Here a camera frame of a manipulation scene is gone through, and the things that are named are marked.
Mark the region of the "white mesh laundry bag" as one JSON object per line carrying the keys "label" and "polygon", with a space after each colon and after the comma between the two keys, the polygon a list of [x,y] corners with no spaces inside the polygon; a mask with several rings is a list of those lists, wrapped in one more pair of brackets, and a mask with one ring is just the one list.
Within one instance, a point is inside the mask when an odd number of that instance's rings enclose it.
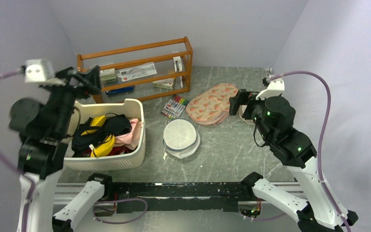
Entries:
{"label": "white mesh laundry bag", "polygon": [[178,159],[193,155],[200,143],[200,134],[189,121],[184,119],[172,120],[163,131],[164,148]]}

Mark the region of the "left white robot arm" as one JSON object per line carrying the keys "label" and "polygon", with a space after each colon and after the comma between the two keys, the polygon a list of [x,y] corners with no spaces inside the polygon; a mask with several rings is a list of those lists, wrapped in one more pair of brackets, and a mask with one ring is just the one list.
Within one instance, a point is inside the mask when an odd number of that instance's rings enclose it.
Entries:
{"label": "left white robot arm", "polygon": [[19,132],[17,170],[21,173],[20,232],[73,232],[98,200],[114,196],[112,178],[95,173],[62,210],[53,213],[55,190],[68,146],[74,104],[100,92],[100,67],[86,72],[72,67],[55,72],[50,65],[30,60],[23,68],[26,82],[38,83],[50,92],[47,103],[32,98],[18,100],[10,109],[10,129]]}

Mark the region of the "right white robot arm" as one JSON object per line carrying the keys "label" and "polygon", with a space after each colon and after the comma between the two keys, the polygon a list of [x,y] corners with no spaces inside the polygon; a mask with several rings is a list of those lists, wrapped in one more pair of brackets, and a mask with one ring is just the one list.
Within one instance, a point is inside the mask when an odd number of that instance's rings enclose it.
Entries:
{"label": "right white robot arm", "polygon": [[241,105],[246,106],[243,117],[253,120],[255,133],[293,174],[305,194],[305,199],[296,197],[252,173],[243,180],[241,193],[245,199],[270,202],[289,215],[303,232],[340,232],[357,222],[358,215],[344,208],[331,193],[318,168],[317,151],[309,137],[294,128],[296,111],[284,97],[258,100],[256,92],[240,89],[229,104],[231,115]]}

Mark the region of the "black bra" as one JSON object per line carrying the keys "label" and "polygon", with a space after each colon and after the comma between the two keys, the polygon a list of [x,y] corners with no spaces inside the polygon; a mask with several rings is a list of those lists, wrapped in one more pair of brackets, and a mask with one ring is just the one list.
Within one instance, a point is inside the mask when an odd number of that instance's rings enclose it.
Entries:
{"label": "black bra", "polygon": [[107,113],[90,117],[79,124],[72,137],[71,150],[74,158],[100,158],[108,156],[117,136],[132,131],[131,121],[124,115]]}

